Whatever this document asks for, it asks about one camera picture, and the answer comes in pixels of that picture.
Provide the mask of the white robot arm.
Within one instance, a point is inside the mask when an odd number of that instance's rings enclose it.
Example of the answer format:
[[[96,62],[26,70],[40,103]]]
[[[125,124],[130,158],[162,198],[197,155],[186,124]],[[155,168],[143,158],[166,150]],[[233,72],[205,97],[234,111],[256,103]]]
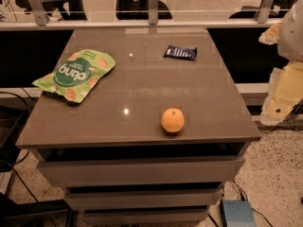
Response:
[[[268,28],[258,41],[277,44],[278,55],[289,61],[282,69],[273,69],[261,110],[260,122],[274,126],[303,99],[303,0],[297,0],[282,22]]]

